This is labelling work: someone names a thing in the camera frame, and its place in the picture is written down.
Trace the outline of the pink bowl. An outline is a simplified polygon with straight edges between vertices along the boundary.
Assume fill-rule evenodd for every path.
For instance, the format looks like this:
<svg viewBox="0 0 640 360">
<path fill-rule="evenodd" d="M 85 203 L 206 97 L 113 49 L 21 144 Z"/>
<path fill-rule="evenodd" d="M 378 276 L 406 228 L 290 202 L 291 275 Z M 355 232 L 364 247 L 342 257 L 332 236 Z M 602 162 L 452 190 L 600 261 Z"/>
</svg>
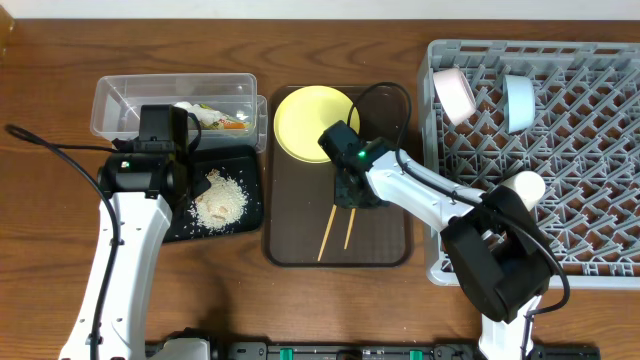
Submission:
<svg viewBox="0 0 640 360">
<path fill-rule="evenodd" d="M 450 122 L 457 126 L 476 111 L 475 97 L 464 75 L 458 68 L 433 74 L 434 87 Z"/>
</svg>

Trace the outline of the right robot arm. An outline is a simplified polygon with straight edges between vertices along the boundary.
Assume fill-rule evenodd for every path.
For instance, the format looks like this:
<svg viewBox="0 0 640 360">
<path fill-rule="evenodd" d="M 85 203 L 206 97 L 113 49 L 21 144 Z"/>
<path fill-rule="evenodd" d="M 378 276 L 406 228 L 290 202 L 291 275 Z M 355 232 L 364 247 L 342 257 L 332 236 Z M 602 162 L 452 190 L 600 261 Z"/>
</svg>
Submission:
<svg viewBox="0 0 640 360">
<path fill-rule="evenodd" d="M 530 212 L 542 178 L 524 171 L 490 192 L 448 180 L 384 138 L 365 142 L 345 122 L 318 143 L 357 201 L 390 202 L 438 233 L 460 288 L 483 316 L 487 359 L 525 359 L 531 322 L 558 266 Z"/>
</svg>

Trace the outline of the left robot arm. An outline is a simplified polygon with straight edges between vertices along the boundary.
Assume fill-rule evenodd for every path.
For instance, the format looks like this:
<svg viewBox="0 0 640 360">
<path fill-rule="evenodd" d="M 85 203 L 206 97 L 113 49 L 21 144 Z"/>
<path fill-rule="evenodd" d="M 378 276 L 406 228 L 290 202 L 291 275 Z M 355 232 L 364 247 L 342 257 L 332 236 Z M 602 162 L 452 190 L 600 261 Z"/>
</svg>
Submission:
<svg viewBox="0 0 640 360">
<path fill-rule="evenodd" d="M 153 277 L 175 211 L 192 196 L 188 112 L 144 105 L 139 134 L 100 168 L 99 237 L 63 359 L 143 359 Z"/>
</svg>

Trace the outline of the wooden chopstick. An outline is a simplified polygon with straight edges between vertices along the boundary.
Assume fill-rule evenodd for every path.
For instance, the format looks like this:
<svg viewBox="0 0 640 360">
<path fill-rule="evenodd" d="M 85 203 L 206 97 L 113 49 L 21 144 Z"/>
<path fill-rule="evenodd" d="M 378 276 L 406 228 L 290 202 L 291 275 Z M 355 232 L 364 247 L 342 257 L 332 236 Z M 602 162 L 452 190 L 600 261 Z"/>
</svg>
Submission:
<svg viewBox="0 0 640 360">
<path fill-rule="evenodd" d="M 318 256 L 317 256 L 317 261 L 318 262 L 320 262 L 322 257 L 323 257 L 323 254 L 324 254 L 324 251 L 325 251 L 325 248 L 326 248 L 326 244 L 327 244 L 327 241 L 328 241 L 328 238 L 329 238 L 329 235 L 331 233 L 332 226 L 333 226 L 336 210 L 337 210 L 337 205 L 333 204 L 332 208 L 331 208 L 331 212 L 330 212 L 329 218 L 328 218 L 328 221 L 327 221 L 327 224 L 326 224 L 326 228 L 325 228 L 325 232 L 324 232 L 324 235 L 323 235 L 322 243 L 321 243 L 321 246 L 319 248 L 319 252 L 318 252 Z"/>
<path fill-rule="evenodd" d="M 348 222 L 347 231 L 346 231 L 346 235 L 345 235 L 343 250 L 347 250 L 348 247 L 349 247 L 351 234 L 352 234 L 352 230 L 353 230 L 353 225 L 354 225 L 354 220 L 355 220 L 355 216 L 356 216 L 356 210 L 357 210 L 356 208 L 351 208 L 351 210 L 350 210 L 349 222 Z"/>
</svg>

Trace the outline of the light blue bowl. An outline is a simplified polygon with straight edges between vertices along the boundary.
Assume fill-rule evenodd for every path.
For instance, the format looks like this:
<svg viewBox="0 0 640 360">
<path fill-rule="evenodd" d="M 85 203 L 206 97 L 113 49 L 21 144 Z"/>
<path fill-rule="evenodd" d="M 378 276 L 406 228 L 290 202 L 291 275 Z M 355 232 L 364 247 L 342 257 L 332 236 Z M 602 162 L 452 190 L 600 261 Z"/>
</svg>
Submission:
<svg viewBox="0 0 640 360">
<path fill-rule="evenodd" d="M 529 128 L 535 120 L 535 92 L 532 81 L 524 76 L 505 75 L 503 79 L 507 131 L 513 134 Z"/>
</svg>

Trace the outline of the white green cup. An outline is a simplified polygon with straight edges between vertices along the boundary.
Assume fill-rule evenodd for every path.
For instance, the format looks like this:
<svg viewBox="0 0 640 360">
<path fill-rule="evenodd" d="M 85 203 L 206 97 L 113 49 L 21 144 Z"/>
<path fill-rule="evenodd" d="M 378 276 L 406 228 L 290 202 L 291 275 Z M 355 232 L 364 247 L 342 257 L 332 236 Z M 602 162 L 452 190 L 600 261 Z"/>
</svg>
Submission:
<svg viewBox="0 0 640 360">
<path fill-rule="evenodd" d="M 522 171 L 501 183 L 513 190 L 522 200 L 528 211 L 531 211 L 546 192 L 543 178 L 533 171 Z"/>
</svg>

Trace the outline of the rice food waste pile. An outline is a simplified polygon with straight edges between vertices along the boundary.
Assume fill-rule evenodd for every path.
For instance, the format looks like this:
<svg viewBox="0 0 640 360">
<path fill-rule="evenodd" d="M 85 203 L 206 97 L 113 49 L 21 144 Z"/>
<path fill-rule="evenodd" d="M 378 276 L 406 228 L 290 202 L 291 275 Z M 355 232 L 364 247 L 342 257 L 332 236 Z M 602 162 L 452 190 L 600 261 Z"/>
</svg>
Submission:
<svg viewBox="0 0 640 360">
<path fill-rule="evenodd" d="M 229 233 L 246 212 L 248 194 L 236 180 L 223 176 L 217 169 L 207 173 L 206 179 L 209 189 L 189 209 L 193 224 L 211 233 Z"/>
</svg>

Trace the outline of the snack wrapper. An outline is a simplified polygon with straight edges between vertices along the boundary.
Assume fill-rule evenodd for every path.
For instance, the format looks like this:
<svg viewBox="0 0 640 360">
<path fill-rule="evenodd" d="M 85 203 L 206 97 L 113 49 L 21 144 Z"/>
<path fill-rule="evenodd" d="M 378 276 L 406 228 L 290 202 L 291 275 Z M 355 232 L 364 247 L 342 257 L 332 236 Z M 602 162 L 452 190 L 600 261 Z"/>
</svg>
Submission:
<svg viewBox="0 0 640 360">
<path fill-rule="evenodd" d="M 177 102 L 175 107 L 184 109 L 203 129 L 207 130 L 245 130 L 249 123 L 229 114 L 216 110 L 205 104 L 191 104 L 186 101 Z"/>
</svg>

